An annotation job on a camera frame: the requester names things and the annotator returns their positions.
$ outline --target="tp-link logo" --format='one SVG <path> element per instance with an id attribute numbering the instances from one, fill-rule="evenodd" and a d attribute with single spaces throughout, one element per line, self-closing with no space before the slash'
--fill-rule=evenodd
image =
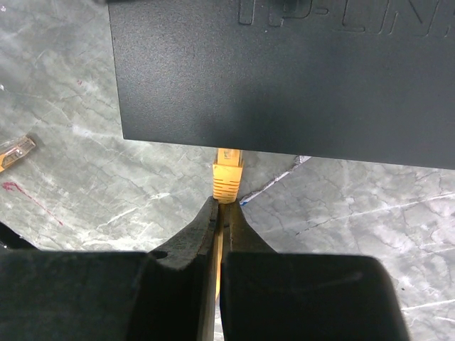
<path id="1" fill-rule="evenodd" d="M 239 23 L 254 24 L 256 12 L 272 27 L 324 20 L 333 31 L 455 39 L 455 0 L 240 0 Z"/>

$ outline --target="marble surface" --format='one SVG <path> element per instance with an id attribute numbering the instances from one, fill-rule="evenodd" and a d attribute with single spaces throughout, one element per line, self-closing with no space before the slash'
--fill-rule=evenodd
<path id="1" fill-rule="evenodd" d="M 312 158 L 244 212 L 277 251 L 378 258 L 413 340 L 455 340 L 455 171 Z"/>
<path id="2" fill-rule="evenodd" d="M 42 249 L 160 245 L 211 194 L 215 151 L 123 140 L 106 8 L 2 1 L 0 144 L 39 148 L 0 174 L 0 220 Z M 245 160 L 240 195 L 294 156 Z M 455 340 L 454 171 L 312 158 L 245 214 L 279 251 L 376 256 L 414 340 Z"/>

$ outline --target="yellow connector boot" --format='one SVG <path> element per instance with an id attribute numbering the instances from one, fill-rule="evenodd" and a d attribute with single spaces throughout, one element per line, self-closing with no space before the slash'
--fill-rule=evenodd
<path id="1" fill-rule="evenodd" d="M 242 151 L 218 149 L 217 160 L 213 163 L 213 197 L 220 204 L 230 204 L 237 199 L 242 171 Z"/>

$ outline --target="red stain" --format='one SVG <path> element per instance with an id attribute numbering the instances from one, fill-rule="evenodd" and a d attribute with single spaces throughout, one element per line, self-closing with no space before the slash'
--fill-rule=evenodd
<path id="1" fill-rule="evenodd" d="M 40 204 L 38 201 L 35 200 L 35 198 L 31 197 L 30 195 L 28 195 L 26 193 L 25 190 L 22 189 L 21 186 L 19 186 L 17 183 L 3 183 L 2 185 L 2 188 L 4 190 L 7 190 L 9 192 L 13 192 L 14 191 L 14 188 L 17 189 L 20 193 L 24 194 L 28 199 L 30 199 L 31 201 L 33 201 L 35 204 L 37 204 L 37 206 L 39 206 L 40 208 L 42 208 L 43 210 L 45 210 L 48 215 L 50 215 L 52 218 L 54 218 L 55 220 L 57 220 L 57 222 L 63 226 L 63 223 L 58 220 L 55 215 L 53 215 L 49 210 L 45 209 L 44 206 L 42 206 L 42 204 Z"/>

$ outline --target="gray marble table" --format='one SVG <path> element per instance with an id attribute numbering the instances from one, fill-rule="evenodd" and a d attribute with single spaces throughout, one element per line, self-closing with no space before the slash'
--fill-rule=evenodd
<path id="1" fill-rule="evenodd" d="M 41 249 L 150 250 L 211 194 L 213 148 L 122 138 L 108 20 L 89 0 L 0 4 L 0 144 L 38 142 L 0 174 L 0 220 Z M 293 160 L 246 152 L 241 195 Z M 455 172 L 312 158 L 245 214 L 279 251 L 379 258 L 414 340 L 455 340 Z"/>

